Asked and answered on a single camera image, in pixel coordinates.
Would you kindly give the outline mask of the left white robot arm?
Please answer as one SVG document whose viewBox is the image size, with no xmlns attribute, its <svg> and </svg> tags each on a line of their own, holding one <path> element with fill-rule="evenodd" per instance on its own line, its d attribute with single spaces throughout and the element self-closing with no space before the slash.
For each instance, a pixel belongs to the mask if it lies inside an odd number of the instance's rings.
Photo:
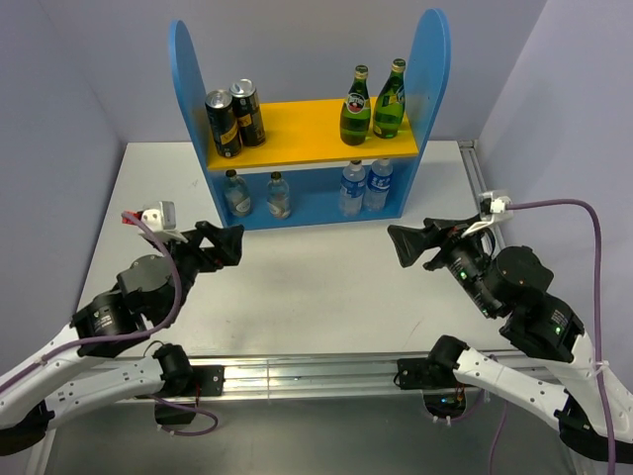
<svg viewBox="0 0 633 475">
<path fill-rule="evenodd" d="M 75 313 L 48 344 L 1 378 L 1 453 L 39 443 L 50 429 L 102 406 L 136 397 L 169 398 L 194 387 L 184 349 L 164 343 L 119 369 L 85 371 L 146 342 L 148 332 L 172 325 L 201 273 L 236 266 L 244 227 L 202 221 L 181 236 L 155 234 L 156 252 L 120 272 L 109 291 Z"/>
</svg>

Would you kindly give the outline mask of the clear Chang bottle front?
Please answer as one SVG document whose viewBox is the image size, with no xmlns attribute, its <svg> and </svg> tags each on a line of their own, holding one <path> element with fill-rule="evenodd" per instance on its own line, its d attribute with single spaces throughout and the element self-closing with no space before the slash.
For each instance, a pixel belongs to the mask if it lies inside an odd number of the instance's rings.
<svg viewBox="0 0 633 475">
<path fill-rule="evenodd" d="M 251 212 L 251 197 L 246 181 L 234 169 L 226 171 L 224 195 L 230 212 L 245 217 Z"/>
</svg>

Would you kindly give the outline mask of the green Perrier bottle yellow label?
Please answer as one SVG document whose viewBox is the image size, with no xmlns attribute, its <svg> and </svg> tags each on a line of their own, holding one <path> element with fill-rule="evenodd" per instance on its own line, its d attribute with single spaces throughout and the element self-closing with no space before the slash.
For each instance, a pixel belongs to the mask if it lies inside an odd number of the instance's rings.
<svg viewBox="0 0 633 475">
<path fill-rule="evenodd" d="M 403 122 L 406 107 L 406 66 L 406 61 L 402 58 L 393 60 L 390 76 L 376 100 L 373 133 L 380 139 L 393 139 Z"/>
</svg>

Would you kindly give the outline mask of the water bottle blue label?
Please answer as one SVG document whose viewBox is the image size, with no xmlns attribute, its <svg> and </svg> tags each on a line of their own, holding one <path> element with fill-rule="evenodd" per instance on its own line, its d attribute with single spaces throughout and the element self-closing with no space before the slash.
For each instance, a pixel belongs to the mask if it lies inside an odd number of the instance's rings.
<svg viewBox="0 0 633 475">
<path fill-rule="evenodd" d="M 367 175 L 364 206 L 372 212 L 382 211 L 391 188 L 393 166 L 388 158 L 377 159 Z"/>
<path fill-rule="evenodd" d="M 339 209 L 344 216 L 357 215 L 363 204 L 366 171 L 361 160 L 352 160 L 343 168 L 340 181 Z"/>
</svg>

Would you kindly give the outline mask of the clear chang bottle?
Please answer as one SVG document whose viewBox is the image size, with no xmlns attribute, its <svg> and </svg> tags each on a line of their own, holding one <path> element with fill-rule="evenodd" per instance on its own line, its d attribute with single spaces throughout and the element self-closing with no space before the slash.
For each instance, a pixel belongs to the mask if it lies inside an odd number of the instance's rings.
<svg viewBox="0 0 633 475">
<path fill-rule="evenodd" d="M 234 169 L 226 171 L 224 195 L 230 212 L 245 217 L 251 212 L 251 197 L 246 181 Z"/>
<path fill-rule="evenodd" d="M 277 219 L 287 219 L 291 215 L 290 188 L 282 173 L 271 173 L 267 185 L 267 204 L 271 215 Z"/>
</svg>

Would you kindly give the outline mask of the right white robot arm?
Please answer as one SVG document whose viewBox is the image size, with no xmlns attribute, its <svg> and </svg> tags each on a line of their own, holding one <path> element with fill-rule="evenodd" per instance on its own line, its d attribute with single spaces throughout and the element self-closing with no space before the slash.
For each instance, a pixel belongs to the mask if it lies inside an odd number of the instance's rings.
<svg viewBox="0 0 633 475">
<path fill-rule="evenodd" d="M 490 231 L 467 232 L 474 220 L 427 218 L 421 229 L 388 227 L 402 267 L 428 250 L 427 271 L 447 269 L 479 312 L 501 319 L 500 335 L 521 355 L 503 364 L 451 335 L 424 357 L 397 362 L 403 390 L 487 390 L 539 418 L 574 452 L 595 461 L 632 461 L 632 393 L 599 366 L 583 322 L 548 288 L 554 274 L 527 246 L 495 255 L 482 243 Z"/>
</svg>

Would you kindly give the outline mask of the green Perrier bottle red label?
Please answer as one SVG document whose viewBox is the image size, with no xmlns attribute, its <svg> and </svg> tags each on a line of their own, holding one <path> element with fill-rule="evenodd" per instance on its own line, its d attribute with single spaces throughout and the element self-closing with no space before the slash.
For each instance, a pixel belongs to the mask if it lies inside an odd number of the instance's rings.
<svg viewBox="0 0 633 475">
<path fill-rule="evenodd" d="M 369 131 L 372 113 L 367 88 L 368 71 L 364 64 L 355 67 L 352 85 L 341 108 L 339 134 L 348 145 L 363 143 Z"/>
</svg>

